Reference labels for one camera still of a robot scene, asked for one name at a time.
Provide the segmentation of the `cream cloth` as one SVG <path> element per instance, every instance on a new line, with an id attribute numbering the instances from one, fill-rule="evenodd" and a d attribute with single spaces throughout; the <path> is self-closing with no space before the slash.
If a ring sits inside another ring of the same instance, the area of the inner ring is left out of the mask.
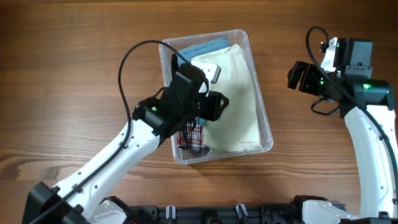
<path id="1" fill-rule="evenodd" d="M 230 47 L 192 58 L 192 63 L 213 63 L 220 67 L 218 81 L 211 91 L 222 93 L 229 105 L 216 121 L 207 121 L 203 143 L 214 151 L 241 152 L 259 149 L 261 136 L 256 111 L 256 95 L 244 50 Z"/>

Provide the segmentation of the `plaid cloth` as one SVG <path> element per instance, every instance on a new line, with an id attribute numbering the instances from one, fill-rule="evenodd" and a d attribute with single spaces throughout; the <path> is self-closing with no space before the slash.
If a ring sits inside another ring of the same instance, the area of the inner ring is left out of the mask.
<path id="1" fill-rule="evenodd" d="M 204 145 L 204 128 L 205 120 L 195 118 L 182 124 L 177 134 L 178 148 L 181 150 L 189 150 L 193 152 L 206 152 L 210 148 Z"/>

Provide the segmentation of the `black cloth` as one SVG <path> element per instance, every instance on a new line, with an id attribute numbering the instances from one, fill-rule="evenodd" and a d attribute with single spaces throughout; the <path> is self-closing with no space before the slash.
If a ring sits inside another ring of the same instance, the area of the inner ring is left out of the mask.
<path id="1" fill-rule="evenodd" d="M 172 78 L 174 78 L 176 72 L 179 69 L 178 55 L 177 54 L 172 54 L 171 62 L 170 62 L 170 69 L 171 69 Z"/>

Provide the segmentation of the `blue denim jeans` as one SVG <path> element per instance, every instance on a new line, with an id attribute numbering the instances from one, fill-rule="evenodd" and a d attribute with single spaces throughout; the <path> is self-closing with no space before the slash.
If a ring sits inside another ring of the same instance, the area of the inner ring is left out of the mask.
<path id="1" fill-rule="evenodd" d="M 209 40 L 207 42 L 191 45 L 178 52 L 189 62 L 192 58 L 229 47 L 231 44 L 227 37 Z"/>

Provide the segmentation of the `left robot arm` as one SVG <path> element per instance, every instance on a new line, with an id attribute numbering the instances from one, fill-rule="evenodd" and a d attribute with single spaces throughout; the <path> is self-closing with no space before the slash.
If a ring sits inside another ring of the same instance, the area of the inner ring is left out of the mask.
<path id="1" fill-rule="evenodd" d="M 213 63 L 183 63 L 172 81 L 140 101 L 127 124 L 87 164 L 53 187 L 38 183 L 28 194 L 23 223 L 127 223 L 129 207 L 109 191 L 141 159 L 154 152 L 188 120 L 216 121 L 229 99 L 211 91 L 221 69 Z"/>

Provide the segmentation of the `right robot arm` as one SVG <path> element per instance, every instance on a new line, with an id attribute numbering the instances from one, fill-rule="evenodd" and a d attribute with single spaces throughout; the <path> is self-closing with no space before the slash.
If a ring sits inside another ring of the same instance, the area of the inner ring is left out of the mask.
<path id="1" fill-rule="evenodd" d="M 359 215 L 334 207 L 325 199 L 299 202 L 298 220 L 304 223 L 397 223 L 396 103 L 390 84 L 371 77 L 373 43 L 334 38 L 321 45 L 323 76 L 311 63 L 297 61 L 289 70 L 287 86 L 335 101 L 349 130 L 361 189 Z"/>

